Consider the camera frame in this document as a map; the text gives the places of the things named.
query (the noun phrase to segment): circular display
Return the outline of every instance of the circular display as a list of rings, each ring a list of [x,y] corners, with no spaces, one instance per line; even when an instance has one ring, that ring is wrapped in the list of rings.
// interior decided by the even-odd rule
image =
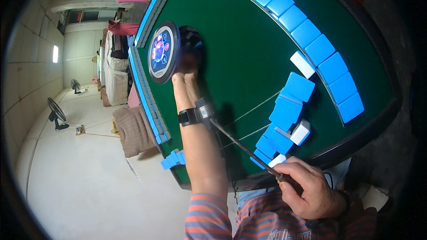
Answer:
[[[153,82],[166,83],[174,73],[175,57],[180,47],[179,30],[175,23],[165,21],[156,29],[148,51],[148,69]]]

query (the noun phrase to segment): hand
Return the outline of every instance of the hand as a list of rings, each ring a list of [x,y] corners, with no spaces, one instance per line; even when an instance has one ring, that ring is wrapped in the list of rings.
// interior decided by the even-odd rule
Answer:
[[[296,157],[290,157],[284,163],[277,164],[274,169],[278,173],[289,174],[301,185],[304,192],[299,196],[287,182],[279,183],[282,200],[292,211],[306,219],[338,217],[346,208],[345,198],[332,190],[323,172]]]
[[[194,102],[200,99],[197,71],[175,72],[172,76],[172,83],[178,113],[184,109],[195,108]]]

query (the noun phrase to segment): green felt table surface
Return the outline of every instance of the green felt table surface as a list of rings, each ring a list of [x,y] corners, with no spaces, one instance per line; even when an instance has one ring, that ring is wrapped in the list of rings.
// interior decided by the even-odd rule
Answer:
[[[392,90],[375,48],[353,16],[336,0],[294,0],[311,21],[340,52],[353,76],[365,111],[346,127],[342,126],[326,88],[316,75],[316,86],[300,117],[312,125],[310,136],[290,152],[307,158],[333,147],[375,118],[392,100]],[[197,29],[206,49],[204,71],[200,73],[202,96],[211,98],[221,124],[242,140],[250,150],[270,123],[276,95],[290,72],[300,73],[289,58],[298,50],[290,37],[250,0],[168,0],[154,28],[170,20],[179,27]],[[144,71],[148,73],[148,45],[139,48]],[[156,85],[147,76],[154,99],[172,136],[161,144],[165,155],[182,149],[171,81]],[[262,170],[244,151],[221,137],[233,180]],[[189,178],[185,166],[172,169],[182,184]]]

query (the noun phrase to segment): window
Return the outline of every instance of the window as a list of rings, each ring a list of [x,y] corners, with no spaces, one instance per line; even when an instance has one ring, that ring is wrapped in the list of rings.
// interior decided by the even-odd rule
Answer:
[[[116,16],[117,9],[105,9],[105,10],[71,10],[68,13],[68,23],[80,23],[80,22],[103,22],[114,19]]]
[[[58,63],[58,47],[56,45],[53,46],[53,63]]]

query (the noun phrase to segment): striped shirt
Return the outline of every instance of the striped shirt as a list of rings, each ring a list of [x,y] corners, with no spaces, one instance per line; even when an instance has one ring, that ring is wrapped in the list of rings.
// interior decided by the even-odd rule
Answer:
[[[306,220],[295,215],[283,202],[281,191],[251,198],[238,208],[238,230],[232,237],[232,225],[225,202],[209,194],[191,197],[185,220],[185,239],[369,239],[375,234],[376,210],[368,208],[351,223],[341,225],[327,220],[314,228],[305,226]]]

